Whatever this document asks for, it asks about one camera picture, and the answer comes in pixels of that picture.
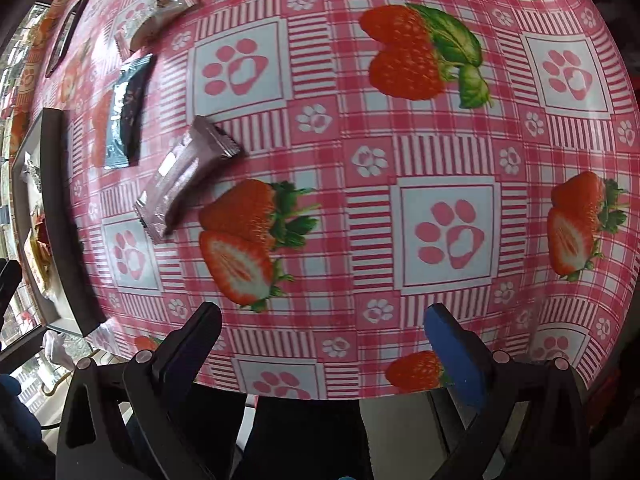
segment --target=snack wrapper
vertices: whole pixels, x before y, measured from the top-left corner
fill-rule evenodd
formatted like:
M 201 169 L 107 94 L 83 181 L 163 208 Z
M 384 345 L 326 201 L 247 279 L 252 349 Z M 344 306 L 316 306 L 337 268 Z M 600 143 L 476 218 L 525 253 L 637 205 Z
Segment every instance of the snack wrapper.
M 164 158 L 134 208 L 155 244 L 162 242 L 189 188 L 241 153 L 236 142 L 197 116 L 180 143 Z
M 153 68 L 153 54 L 126 62 L 120 78 L 113 86 L 107 120 L 103 167 L 107 170 L 126 168 L 138 155 L 140 144 L 140 111 L 145 87 Z
M 160 30 L 197 3 L 197 0 L 153 0 L 135 12 L 115 35 L 122 60 L 145 46 Z

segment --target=white glove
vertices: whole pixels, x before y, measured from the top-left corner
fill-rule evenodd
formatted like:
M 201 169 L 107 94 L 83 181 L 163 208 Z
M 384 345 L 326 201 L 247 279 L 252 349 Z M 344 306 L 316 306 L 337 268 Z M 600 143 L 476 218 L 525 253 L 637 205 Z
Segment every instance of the white glove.
M 42 338 L 44 345 L 44 357 L 46 357 L 51 363 L 65 367 L 69 371 L 73 371 L 76 366 L 73 359 L 66 353 L 65 347 L 65 335 L 54 332 L 53 330 L 47 330 Z

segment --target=screw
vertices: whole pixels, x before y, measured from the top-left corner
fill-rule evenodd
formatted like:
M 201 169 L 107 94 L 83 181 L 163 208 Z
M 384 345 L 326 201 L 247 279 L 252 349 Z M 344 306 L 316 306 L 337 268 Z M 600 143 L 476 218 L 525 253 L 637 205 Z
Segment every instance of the screw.
M 136 362 L 140 364 L 148 363 L 151 361 L 153 354 L 154 353 L 151 350 L 141 350 L 136 354 Z
M 494 361 L 503 365 L 511 361 L 511 356 L 503 350 L 498 350 L 494 352 Z
M 569 369 L 569 361 L 567 361 L 563 357 L 559 357 L 558 359 L 556 359 L 554 361 L 554 364 L 556 365 L 556 368 L 558 370 L 568 370 Z
M 93 363 L 93 362 L 94 362 L 94 360 L 91 359 L 90 357 L 83 357 L 82 359 L 80 359 L 78 361 L 78 364 L 76 366 L 80 370 L 86 370 L 89 366 L 91 366 L 91 363 Z

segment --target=tablecloth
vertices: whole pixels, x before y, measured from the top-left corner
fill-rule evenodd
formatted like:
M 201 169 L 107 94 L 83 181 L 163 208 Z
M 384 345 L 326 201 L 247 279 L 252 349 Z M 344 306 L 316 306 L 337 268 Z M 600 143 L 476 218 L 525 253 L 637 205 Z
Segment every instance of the tablecloth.
M 95 344 L 154 348 L 213 301 L 225 326 L 201 382 L 376 397 L 406 390 L 385 372 L 428 356 L 441 301 L 490 349 L 564 356 L 593 381 L 638 275 L 640 164 L 590 0 L 202 0 L 151 47 L 139 163 L 104 170 L 113 37 L 150 1 L 90 0 L 36 86 L 34 115 L 70 111 L 72 219 L 110 318 Z M 153 245 L 133 203 L 196 115 L 246 156 Z M 422 386 L 444 381 L 414 357 L 436 373 Z

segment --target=black pants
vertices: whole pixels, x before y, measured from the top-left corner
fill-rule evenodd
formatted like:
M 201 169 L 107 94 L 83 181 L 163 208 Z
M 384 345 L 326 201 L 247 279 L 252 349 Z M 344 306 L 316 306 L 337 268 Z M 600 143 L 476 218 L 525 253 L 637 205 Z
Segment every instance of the black pants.
M 246 396 L 194 384 L 175 424 L 216 480 L 226 480 Z M 159 471 L 135 420 L 127 425 L 149 476 Z M 254 426 L 232 480 L 372 480 L 357 400 L 260 397 Z

